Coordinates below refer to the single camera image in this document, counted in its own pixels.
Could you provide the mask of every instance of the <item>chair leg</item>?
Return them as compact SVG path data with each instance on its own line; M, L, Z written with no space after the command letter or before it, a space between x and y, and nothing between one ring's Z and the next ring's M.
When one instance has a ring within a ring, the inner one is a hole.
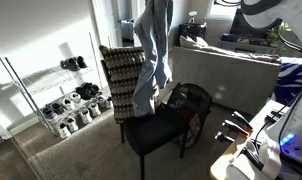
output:
M120 123L121 142L125 143L123 123Z
M188 137L188 131L183 134L183 139L182 139L182 145L181 145L181 151L180 151L180 158L182 159L184 156L184 149L185 149L185 143L187 142L187 137Z
M144 156L140 156L140 176L144 180Z

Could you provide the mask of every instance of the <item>white sneaker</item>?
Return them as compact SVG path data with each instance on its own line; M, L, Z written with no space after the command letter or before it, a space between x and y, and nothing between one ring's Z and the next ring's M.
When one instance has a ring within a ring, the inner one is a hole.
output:
M100 111L100 109L99 109L99 106L98 106L98 104L96 104L96 103L90 103L88 109L89 109L90 115L91 115L92 117L96 117L96 116L98 116L98 115L101 114L101 111Z
M67 111L70 111L75 108L73 102L69 98L64 98L61 104L63 108Z
M71 93L69 98L76 104L81 103L81 96L76 92Z
M108 97L108 99L105 101L105 107L108 109L113 108L113 103L112 103L111 97Z
M80 116L83 124L88 124L92 121L92 117L90 116L89 110L87 108L80 110Z
M74 118L68 118L67 125L68 125L71 133L74 133L75 131L77 131L79 129Z
M98 96L97 103L100 108L105 108L106 107L106 98L103 95Z
M62 139L65 139L65 138L71 136L71 133L70 133L70 131L68 130L66 124L64 124L64 123L60 124L60 126L59 126L59 134L60 134L60 137L61 137Z

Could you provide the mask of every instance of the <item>white wall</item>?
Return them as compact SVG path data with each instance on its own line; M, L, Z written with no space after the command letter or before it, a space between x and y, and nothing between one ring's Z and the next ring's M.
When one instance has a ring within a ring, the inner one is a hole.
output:
M61 60L76 55L92 57L89 33L95 48L98 44L91 10L90 0L0 0L0 56L8 57L20 76L57 66ZM94 61L87 63L95 68ZM50 78L49 84L61 76L54 74ZM100 86L97 70L81 78L61 87L68 92L83 81ZM30 107L10 82L0 63L0 124L8 130L32 117ZM42 107L61 95L57 86L34 95L34 99Z
M117 0L119 8L119 18L129 19L132 18L131 0Z
M185 23L188 19L188 5L191 1L173 0L173 17L171 24L171 32L168 43L169 49L177 44L179 24Z

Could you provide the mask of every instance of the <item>doorway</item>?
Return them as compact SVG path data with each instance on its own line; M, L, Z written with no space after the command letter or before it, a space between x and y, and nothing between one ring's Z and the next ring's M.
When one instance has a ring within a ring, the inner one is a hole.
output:
M145 0L92 0L100 44L109 47L140 46L134 22L145 9Z

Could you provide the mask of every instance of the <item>black sneaker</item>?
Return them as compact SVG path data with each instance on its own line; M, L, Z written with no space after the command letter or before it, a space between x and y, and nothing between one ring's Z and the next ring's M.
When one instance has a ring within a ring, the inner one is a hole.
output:
M93 91L94 93L91 93L91 94L94 94L94 95L97 95L100 92L99 86L97 86L96 84L93 84L93 83L86 83L85 82L81 85L81 87L84 88L84 89Z
M75 92L77 92L78 94L80 94L81 99L83 100L90 100L91 99L91 91L81 88L81 87L77 87L75 88Z
M84 62L84 58L82 56L77 56L75 57L75 59L77 60L80 68L87 68L87 64Z
M69 69L70 71L79 71L80 66L75 58L69 58L65 61L60 62L62 69Z
M41 112L46 119L55 119L58 116L52 109L47 107L42 108Z
M63 107L58 103L46 104L45 107L51 109L52 111L54 111L57 114L63 114L64 113Z

